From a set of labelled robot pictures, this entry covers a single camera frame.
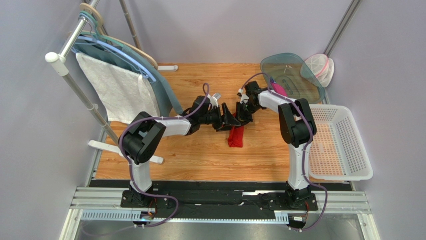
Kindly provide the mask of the red paper napkin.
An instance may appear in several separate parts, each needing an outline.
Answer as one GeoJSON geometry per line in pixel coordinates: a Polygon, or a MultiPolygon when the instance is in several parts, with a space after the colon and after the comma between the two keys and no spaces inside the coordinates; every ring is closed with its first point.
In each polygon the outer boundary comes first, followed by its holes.
{"type": "Polygon", "coordinates": [[[227,140],[228,146],[230,148],[242,148],[244,146],[244,131],[243,126],[235,127],[233,126],[229,132],[229,138],[227,140]]]}

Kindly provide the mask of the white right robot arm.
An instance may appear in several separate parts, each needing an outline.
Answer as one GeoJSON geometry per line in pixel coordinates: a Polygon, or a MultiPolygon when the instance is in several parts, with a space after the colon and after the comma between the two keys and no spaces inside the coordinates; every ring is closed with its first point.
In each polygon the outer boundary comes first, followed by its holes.
{"type": "Polygon", "coordinates": [[[283,89],[275,85],[274,89],[260,88],[256,81],[247,82],[238,91],[241,100],[236,104],[236,119],[242,126],[253,122],[253,114],[269,109],[279,116],[280,133],[288,144],[290,173],[287,184],[288,197],[293,202],[301,202],[311,196],[307,177],[310,144],[317,133],[317,127],[309,102],[282,95],[283,89]]]}

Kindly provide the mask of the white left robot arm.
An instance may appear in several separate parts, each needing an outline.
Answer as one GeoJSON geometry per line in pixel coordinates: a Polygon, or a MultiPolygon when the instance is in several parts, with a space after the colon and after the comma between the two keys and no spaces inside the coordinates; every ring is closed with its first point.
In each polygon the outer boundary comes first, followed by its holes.
{"type": "Polygon", "coordinates": [[[152,197],[149,161],[164,137],[190,136],[202,125],[211,125],[216,132],[241,127],[241,122],[230,112],[226,103],[216,106],[208,97],[199,96],[182,115],[154,117],[140,112],[122,133],[119,148],[129,163],[131,189],[152,197]]]}

